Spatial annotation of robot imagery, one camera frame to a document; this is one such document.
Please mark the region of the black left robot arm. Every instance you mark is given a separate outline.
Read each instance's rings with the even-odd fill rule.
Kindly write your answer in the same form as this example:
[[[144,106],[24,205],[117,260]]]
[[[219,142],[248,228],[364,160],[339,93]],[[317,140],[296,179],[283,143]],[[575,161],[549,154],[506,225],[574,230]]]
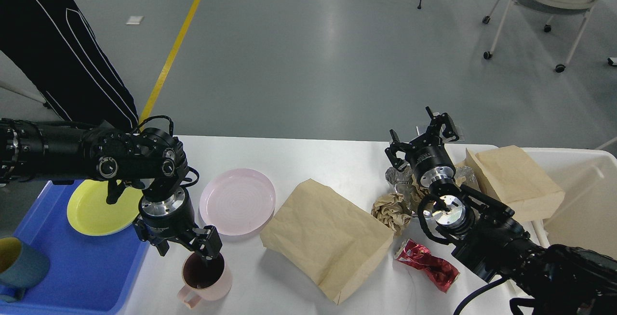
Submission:
[[[106,203],[117,203],[126,188],[140,190],[133,219],[137,238],[165,256],[169,243],[192,251],[204,263],[220,257],[223,243],[213,225],[199,227],[188,188],[199,176],[188,164],[183,142],[168,131],[144,128],[130,132],[77,122],[1,120],[1,183],[33,180],[72,184],[107,183]]]

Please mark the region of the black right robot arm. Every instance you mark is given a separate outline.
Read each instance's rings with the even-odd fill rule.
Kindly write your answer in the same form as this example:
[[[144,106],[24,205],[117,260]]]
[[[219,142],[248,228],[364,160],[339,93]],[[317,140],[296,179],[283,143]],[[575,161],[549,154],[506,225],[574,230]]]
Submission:
[[[444,146],[460,136],[447,113],[426,107],[426,132],[403,143],[390,129],[384,150],[399,172],[410,166],[427,189],[416,209],[427,238],[454,245],[452,256],[485,281],[456,307],[459,315],[474,298],[511,280],[527,298],[512,298],[510,311],[532,308],[534,315],[608,315],[616,312],[616,260],[581,247],[534,243],[514,210],[467,185],[457,185],[456,169]]]

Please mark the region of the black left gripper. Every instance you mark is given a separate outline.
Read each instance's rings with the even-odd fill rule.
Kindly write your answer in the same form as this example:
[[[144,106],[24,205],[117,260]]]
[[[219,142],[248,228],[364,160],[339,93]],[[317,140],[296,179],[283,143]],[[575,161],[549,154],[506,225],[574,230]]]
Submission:
[[[218,229],[215,226],[197,227],[186,187],[178,187],[161,202],[148,201],[143,196],[137,209],[133,221],[137,238],[155,247],[161,257],[168,253],[168,242],[183,245],[203,262],[216,260],[220,255],[223,243]]]

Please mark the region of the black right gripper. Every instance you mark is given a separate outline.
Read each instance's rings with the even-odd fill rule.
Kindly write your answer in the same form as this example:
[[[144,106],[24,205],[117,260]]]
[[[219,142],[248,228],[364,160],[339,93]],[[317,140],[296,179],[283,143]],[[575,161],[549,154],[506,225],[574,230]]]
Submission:
[[[460,141],[460,133],[449,113],[438,113],[425,108],[430,122],[425,133],[419,136],[419,145],[415,139],[401,142],[395,130],[390,130],[390,143],[384,150],[392,167],[403,172],[409,167],[414,171],[415,179],[423,188],[429,190],[451,190],[456,188],[454,176],[456,168],[445,144]]]

